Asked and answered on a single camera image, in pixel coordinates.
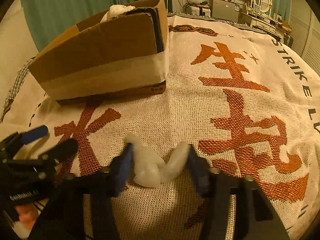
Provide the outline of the orange gloved hand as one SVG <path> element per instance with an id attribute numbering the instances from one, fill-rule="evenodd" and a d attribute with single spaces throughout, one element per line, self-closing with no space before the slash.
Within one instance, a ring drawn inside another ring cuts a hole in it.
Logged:
<path id="1" fill-rule="evenodd" d="M 39 217 L 38 209 L 33 203 L 15 206 L 20 222 L 31 230 Z"/>

